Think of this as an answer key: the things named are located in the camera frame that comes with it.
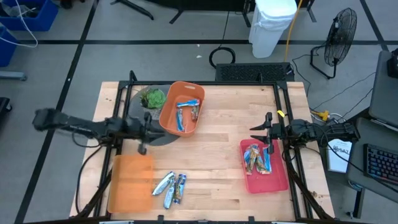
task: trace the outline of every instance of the orange plastic bin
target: orange plastic bin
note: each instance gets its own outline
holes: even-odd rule
[[[199,117],[197,121],[192,121],[192,107],[182,107],[183,127],[185,132],[177,130],[177,103],[183,103],[188,100],[199,99]],[[205,100],[205,90],[202,86],[188,82],[175,82],[171,85],[167,94],[166,103],[163,106],[159,118],[159,124],[162,128],[171,134],[181,137],[189,137],[193,135],[200,118],[200,112]]]

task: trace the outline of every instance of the wooden table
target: wooden table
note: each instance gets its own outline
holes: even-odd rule
[[[112,116],[117,87],[117,82],[102,83],[94,121]],[[195,134],[190,138],[178,138],[165,146],[147,147],[148,153],[155,159],[155,184],[171,170],[176,174],[187,175],[182,204],[173,204],[170,210],[164,209],[164,192],[154,197],[154,207],[149,213],[114,213],[112,219],[156,220],[158,215],[164,215],[165,220],[247,221],[248,216],[254,216],[256,221],[295,220],[289,190],[268,194],[247,192],[239,155],[239,142],[242,139],[250,139],[250,134],[266,134],[250,131],[249,128],[260,125],[268,111],[273,113],[273,122],[278,122],[272,87],[203,87],[206,92],[205,102]],[[142,88],[143,86],[134,86],[133,89]],[[294,118],[311,121],[303,83],[288,83],[288,88]],[[125,140],[122,154],[137,153],[137,146],[138,141]],[[308,147],[318,149],[315,142],[309,143]],[[94,150],[86,149],[85,159]],[[103,149],[95,155],[83,171],[80,186],[81,209],[97,189],[104,152]],[[309,191],[316,192],[318,203],[334,217],[319,154],[302,149],[301,155]],[[303,197],[298,188],[297,198],[301,216],[305,217]],[[105,214],[107,199],[108,191],[104,193],[101,214]],[[75,214],[73,204],[70,215]]]

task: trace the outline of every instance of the black fan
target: black fan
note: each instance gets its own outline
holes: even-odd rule
[[[310,65],[318,70],[327,79],[336,76],[337,65],[340,64],[346,57],[351,44],[353,43],[356,30],[356,12],[350,8],[340,11],[333,19],[330,27],[328,38],[324,44],[314,47],[311,50]],[[325,72],[317,68],[313,64],[313,52],[319,48],[325,48],[325,62],[334,67],[333,76],[328,76]]]

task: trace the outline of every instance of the white trash can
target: white trash can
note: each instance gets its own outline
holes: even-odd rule
[[[296,10],[295,0],[256,0],[249,35],[256,58],[271,55],[282,33],[292,22]]]

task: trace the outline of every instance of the yellow cable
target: yellow cable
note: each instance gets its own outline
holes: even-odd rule
[[[297,15],[299,14],[299,10],[300,10],[300,7],[301,7],[301,3],[303,3],[303,0],[300,0],[300,2],[298,3],[297,11],[296,11],[296,13],[294,14],[294,18],[293,18],[292,24],[290,25],[289,34],[288,34],[288,36],[287,36],[287,42],[286,42],[286,51],[285,51],[285,59],[284,59],[284,62],[286,62],[286,59],[287,59],[287,52],[289,52],[290,35],[292,34],[292,29],[293,29],[294,22],[296,21],[296,17],[297,17]]]

